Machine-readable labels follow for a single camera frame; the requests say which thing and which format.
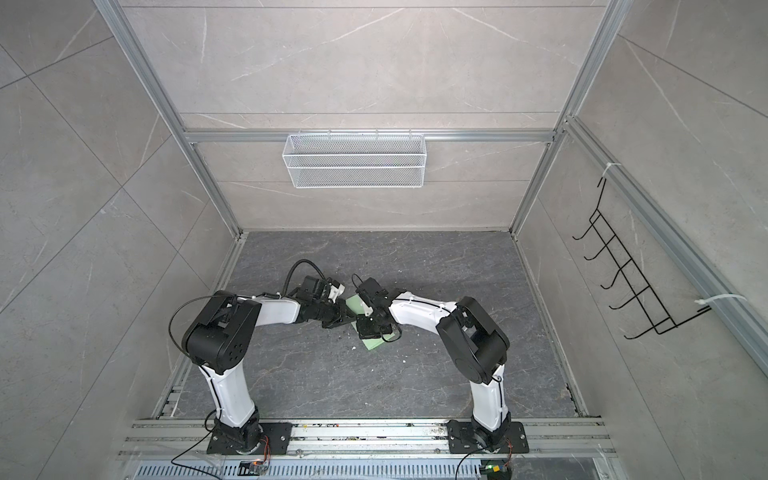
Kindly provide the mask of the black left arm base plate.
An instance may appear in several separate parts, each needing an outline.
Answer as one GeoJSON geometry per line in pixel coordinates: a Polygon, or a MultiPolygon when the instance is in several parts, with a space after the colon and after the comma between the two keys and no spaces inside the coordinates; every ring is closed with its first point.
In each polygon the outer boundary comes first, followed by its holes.
{"type": "Polygon", "coordinates": [[[285,455],[293,424],[289,422],[248,423],[240,428],[215,422],[207,454],[285,455]]]}

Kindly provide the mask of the light green paper sheet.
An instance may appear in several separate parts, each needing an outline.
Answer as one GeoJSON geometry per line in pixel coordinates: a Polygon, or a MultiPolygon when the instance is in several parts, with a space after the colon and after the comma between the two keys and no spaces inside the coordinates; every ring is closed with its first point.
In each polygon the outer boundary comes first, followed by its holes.
{"type": "MultiPolygon", "coordinates": [[[[361,300],[361,298],[358,295],[354,295],[346,300],[347,305],[349,308],[354,312],[354,315],[356,316],[356,320],[352,322],[352,326],[355,329],[355,331],[358,334],[358,316],[362,313],[362,307],[365,306],[364,302],[361,300]]],[[[363,345],[367,350],[373,350],[385,343],[385,336],[383,339],[361,339],[363,342],[363,345]]]]}

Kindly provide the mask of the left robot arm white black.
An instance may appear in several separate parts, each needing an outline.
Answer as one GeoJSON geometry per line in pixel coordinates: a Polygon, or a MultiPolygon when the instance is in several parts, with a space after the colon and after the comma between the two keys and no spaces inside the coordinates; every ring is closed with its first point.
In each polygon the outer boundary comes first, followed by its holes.
{"type": "Polygon", "coordinates": [[[243,369],[254,330],[310,320],[324,327],[341,324],[349,316],[341,299],[344,290],[332,278],[307,276],[285,295],[247,296],[219,290],[207,297],[182,337],[181,350],[204,375],[214,400],[211,451],[251,453],[264,443],[243,369]]]}

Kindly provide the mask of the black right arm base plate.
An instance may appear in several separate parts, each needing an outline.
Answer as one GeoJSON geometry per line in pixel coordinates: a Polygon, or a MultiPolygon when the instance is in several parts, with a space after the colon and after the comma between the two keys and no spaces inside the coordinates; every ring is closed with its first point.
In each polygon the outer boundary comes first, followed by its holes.
{"type": "Polygon", "coordinates": [[[530,452],[527,434],[521,422],[505,419],[497,430],[490,431],[478,422],[450,420],[445,424],[449,451],[452,454],[530,452]]]}

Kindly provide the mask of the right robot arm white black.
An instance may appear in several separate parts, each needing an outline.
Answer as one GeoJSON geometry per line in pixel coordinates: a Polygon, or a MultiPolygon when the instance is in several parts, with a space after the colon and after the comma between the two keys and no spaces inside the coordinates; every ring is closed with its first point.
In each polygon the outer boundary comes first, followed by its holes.
{"type": "Polygon", "coordinates": [[[380,336],[398,333],[403,325],[434,333],[457,370],[469,381],[472,395],[472,437],[490,450],[504,442],[511,416],[503,376],[510,342],[480,303],[465,296],[440,302],[402,289],[387,291],[375,279],[355,286],[368,329],[380,336]]]}

